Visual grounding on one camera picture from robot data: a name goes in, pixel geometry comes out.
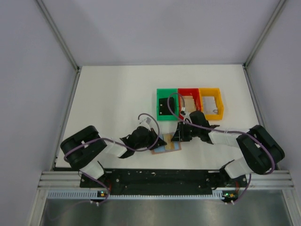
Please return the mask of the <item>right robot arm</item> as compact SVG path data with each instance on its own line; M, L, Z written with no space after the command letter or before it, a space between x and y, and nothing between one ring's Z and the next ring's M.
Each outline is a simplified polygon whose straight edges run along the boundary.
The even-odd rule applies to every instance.
M255 125L245 131L227 130L219 125L211 125L201 111L183 112L183 117L184 119L178 122L171 141L189 142L198 137L208 144L240 149L243 157L220 168L219 179L224 186L231 186L242 175L269 174L285 157L283 149L261 125Z

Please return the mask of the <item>green plastic bin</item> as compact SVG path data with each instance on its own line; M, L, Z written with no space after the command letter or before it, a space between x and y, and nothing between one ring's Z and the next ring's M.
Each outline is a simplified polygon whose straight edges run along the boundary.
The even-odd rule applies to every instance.
M178 89L157 89L157 120L177 121L178 119L170 112L179 115Z

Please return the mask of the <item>yellow plastic bin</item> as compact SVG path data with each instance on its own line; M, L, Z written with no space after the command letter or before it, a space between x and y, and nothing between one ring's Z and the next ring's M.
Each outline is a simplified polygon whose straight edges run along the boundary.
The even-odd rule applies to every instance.
M202 112L209 121L223 119L224 106L219 88L199 88Z

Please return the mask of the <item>brown leather card holder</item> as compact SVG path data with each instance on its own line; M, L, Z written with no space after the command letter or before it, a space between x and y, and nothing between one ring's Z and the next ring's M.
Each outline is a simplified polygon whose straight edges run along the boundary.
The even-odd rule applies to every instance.
M180 151L182 149L180 142L173 142L171 141L172 137L174 136L174 133L166 133L160 135L160 138L166 142L166 145L160 146L156 149L153 149L151 151L152 154L162 154L162 153L169 153L174 151Z

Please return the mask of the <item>red plastic bin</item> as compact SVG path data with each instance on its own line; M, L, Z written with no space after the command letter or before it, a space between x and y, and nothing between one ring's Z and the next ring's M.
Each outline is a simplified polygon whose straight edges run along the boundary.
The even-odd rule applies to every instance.
M202 103L198 88L179 88L178 93L184 98L185 110L187 112L194 112L196 110L202 111Z

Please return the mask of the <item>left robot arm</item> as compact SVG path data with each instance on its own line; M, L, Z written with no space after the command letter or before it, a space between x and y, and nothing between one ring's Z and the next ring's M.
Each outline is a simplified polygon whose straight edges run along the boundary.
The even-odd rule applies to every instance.
M95 126L87 126L60 144L64 160L73 170L89 175L90 181L95 186L103 186L107 176L99 162L101 153L127 159L136 152L154 150L167 145L159 136L159 132L151 127L151 121L152 118L146 117L131 134L120 138L119 142L100 137Z

